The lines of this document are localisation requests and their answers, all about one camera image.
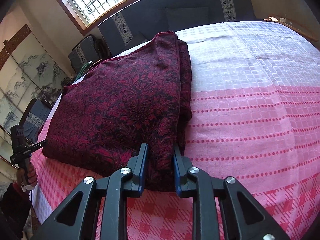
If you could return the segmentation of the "person's left hand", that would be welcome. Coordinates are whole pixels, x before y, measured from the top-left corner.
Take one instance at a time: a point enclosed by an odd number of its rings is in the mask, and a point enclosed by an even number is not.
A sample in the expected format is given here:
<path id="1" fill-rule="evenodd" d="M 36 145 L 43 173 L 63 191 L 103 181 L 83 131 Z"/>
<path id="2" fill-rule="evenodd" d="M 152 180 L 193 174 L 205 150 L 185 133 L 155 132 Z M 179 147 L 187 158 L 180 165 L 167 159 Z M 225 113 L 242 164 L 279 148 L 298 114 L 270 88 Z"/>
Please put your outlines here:
<path id="1" fill-rule="evenodd" d="M 32 163 L 29 163 L 29 168 L 28 168 L 28 182 L 31 186 L 36 186 L 37 185 L 37 173 L 36 173 L 36 168 Z M 22 185 L 23 179 L 25 178 L 24 176 L 24 169 L 19 168 L 16 172 L 16 183 L 18 186 Z"/>

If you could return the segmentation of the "person's left forearm sleeve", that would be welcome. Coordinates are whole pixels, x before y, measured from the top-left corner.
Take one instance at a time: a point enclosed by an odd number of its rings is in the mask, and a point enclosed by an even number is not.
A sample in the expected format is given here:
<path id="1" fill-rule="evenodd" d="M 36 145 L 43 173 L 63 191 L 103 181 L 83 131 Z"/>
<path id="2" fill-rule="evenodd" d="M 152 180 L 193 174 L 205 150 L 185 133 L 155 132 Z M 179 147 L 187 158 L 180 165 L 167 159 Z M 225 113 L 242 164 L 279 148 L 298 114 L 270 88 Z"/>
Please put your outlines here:
<path id="1" fill-rule="evenodd" d="M 22 239 L 30 208 L 29 194 L 9 184 L 1 199 L 1 239 Z"/>

